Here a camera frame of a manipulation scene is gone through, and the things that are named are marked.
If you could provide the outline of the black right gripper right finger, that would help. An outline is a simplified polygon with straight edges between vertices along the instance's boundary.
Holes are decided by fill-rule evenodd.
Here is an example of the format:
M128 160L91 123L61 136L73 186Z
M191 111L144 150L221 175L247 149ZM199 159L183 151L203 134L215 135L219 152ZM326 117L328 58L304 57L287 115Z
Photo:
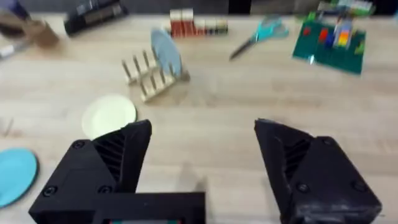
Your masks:
M382 203L330 136L257 119L254 130L281 223L372 223Z

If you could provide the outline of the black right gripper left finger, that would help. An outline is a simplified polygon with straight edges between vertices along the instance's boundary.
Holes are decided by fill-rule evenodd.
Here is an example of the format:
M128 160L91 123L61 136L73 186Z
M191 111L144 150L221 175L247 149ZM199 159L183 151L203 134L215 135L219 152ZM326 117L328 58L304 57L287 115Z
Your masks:
M136 192L152 135L148 119L68 148L29 215L36 223L109 223L118 193Z

